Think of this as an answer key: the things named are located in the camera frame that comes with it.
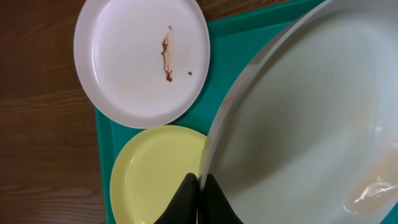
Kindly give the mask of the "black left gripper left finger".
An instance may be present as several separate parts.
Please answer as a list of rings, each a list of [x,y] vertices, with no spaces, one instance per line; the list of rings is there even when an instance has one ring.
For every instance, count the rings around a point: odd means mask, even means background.
[[[155,224],[196,224],[198,203],[198,179],[188,173],[167,208]]]

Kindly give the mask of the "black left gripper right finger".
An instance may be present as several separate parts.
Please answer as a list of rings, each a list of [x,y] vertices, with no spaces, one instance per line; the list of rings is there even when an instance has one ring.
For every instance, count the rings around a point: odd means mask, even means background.
[[[207,175],[205,187],[200,193],[200,223],[243,224],[212,174]]]

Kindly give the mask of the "yellow plate with sauce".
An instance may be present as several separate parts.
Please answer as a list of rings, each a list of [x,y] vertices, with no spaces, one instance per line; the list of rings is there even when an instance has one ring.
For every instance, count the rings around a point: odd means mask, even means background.
[[[118,154],[109,182],[116,223],[154,223],[187,173],[198,174],[206,137],[174,125],[141,131]]]

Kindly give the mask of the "white plate with blue speck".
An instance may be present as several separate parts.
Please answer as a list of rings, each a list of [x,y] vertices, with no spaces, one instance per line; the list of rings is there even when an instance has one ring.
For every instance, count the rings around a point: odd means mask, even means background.
[[[323,1],[240,73],[209,130],[244,223],[380,223],[397,203],[397,2]]]

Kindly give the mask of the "white plate with sauce streak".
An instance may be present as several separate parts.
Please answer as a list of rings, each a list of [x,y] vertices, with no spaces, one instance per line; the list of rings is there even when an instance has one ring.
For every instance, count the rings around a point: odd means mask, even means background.
[[[210,37],[194,0],[90,0],[78,16],[73,54],[96,108],[145,129],[176,120],[199,96]]]

